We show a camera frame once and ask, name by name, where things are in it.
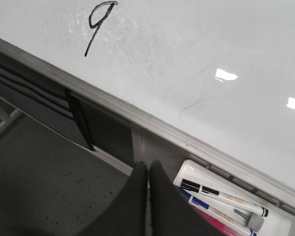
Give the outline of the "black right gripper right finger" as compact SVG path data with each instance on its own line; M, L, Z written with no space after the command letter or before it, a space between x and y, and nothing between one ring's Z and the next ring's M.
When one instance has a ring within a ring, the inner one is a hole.
M149 169L151 225L154 236L222 236L179 193L160 161Z

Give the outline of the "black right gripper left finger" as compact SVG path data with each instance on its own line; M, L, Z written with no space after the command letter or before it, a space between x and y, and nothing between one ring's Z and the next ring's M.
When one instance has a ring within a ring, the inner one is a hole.
M111 204L79 236L144 236L146 229L148 170L137 162Z

